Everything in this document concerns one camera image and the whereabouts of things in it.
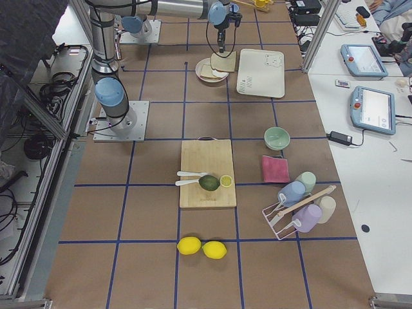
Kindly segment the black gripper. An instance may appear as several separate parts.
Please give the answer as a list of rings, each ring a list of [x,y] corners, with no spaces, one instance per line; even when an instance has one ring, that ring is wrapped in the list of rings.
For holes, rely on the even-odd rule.
[[[219,52],[225,51],[225,32],[229,28],[230,23],[234,24],[235,30],[237,30],[241,24],[242,14],[239,11],[235,11],[232,5],[223,5],[222,3],[216,4],[217,21],[214,22],[214,27],[218,31],[218,46]]]

